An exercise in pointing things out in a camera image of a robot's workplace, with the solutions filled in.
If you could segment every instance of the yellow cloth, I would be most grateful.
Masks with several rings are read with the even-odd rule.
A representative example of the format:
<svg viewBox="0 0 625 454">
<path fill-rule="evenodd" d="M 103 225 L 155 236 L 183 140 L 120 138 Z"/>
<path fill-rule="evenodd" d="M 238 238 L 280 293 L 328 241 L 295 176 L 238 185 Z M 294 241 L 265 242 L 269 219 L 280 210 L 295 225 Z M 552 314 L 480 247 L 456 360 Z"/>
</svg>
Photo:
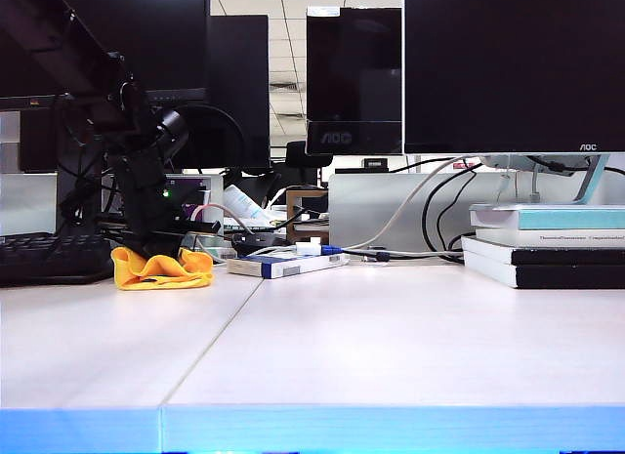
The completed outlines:
<svg viewBox="0 0 625 454">
<path fill-rule="evenodd" d="M 154 256 L 146 261 L 127 247 L 110 253 L 115 262 L 115 284 L 120 290 L 199 288 L 213 281 L 213 259 L 203 252 L 181 249 L 179 260 Z"/>
</svg>

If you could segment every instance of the black keyboard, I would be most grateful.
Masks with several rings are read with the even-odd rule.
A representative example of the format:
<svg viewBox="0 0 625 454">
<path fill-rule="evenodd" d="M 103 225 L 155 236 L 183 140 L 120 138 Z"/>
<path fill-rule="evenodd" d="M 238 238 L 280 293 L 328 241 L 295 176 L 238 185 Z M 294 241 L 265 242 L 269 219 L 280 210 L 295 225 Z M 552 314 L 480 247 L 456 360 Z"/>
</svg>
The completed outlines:
<svg viewBox="0 0 625 454">
<path fill-rule="evenodd" d="M 98 234 L 0 236 L 0 286 L 84 284 L 112 275 L 110 243 Z"/>
</svg>

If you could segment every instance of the aoc logo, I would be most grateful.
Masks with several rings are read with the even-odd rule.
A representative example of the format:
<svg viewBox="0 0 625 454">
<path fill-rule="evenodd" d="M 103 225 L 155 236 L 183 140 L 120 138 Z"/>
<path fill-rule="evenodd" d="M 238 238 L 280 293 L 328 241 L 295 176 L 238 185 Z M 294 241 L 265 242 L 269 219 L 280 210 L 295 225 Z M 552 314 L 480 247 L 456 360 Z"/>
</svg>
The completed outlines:
<svg viewBox="0 0 625 454">
<path fill-rule="evenodd" d="M 351 144 L 352 134 L 349 132 L 326 132 L 321 137 L 321 144 Z"/>
</svg>

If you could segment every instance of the desk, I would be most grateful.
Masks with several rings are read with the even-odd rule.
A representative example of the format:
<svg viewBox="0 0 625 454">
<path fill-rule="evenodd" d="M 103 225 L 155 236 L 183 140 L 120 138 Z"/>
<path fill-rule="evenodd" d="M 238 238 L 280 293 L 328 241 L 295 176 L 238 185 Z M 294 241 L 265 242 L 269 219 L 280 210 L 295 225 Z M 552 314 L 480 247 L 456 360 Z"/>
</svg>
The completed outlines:
<svg viewBox="0 0 625 454">
<path fill-rule="evenodd" d="M 0 289 L 0 451 L 160 452 L 159 407 L 261 281 Z"/>
<path fill-rule="evenodd" d="M 513 290 L 412 264 L 260 286 L 220 270 L 214 287 L 163 294 L 80 289 L 85 301 L 62 287 L 1 292 L 2 403 L 146 431 L 108 452 L 625 448 L 622 291 Z M 51 343 L 31 356 L 57 332 L 75 357 Z M 44 376 L 61 392 L 37 395 Z"/>
</svg>

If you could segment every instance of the robotic arm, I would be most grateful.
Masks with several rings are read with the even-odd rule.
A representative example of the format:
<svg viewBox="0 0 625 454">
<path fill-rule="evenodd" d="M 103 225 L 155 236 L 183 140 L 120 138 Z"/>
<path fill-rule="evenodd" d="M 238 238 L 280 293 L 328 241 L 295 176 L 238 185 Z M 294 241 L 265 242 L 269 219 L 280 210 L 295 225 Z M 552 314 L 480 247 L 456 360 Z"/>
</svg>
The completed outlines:
<svg viewBox="0 0 625 454">
<path fill-rule="evenodd" d="M 186 232 L 191 224 L 163 196 L 163 166 L 188 139 L 183 117 L 174 110 L 154 114 L 124 57 L 106 52 L 64 0 L 0 0 L 0 28 L 65 88 L 94 132 L 104 136 L 106 161 L 124 202 L 124 243 L 145 257 L 175 257 L 180 240 L 172 231 Z"/>
</svg>

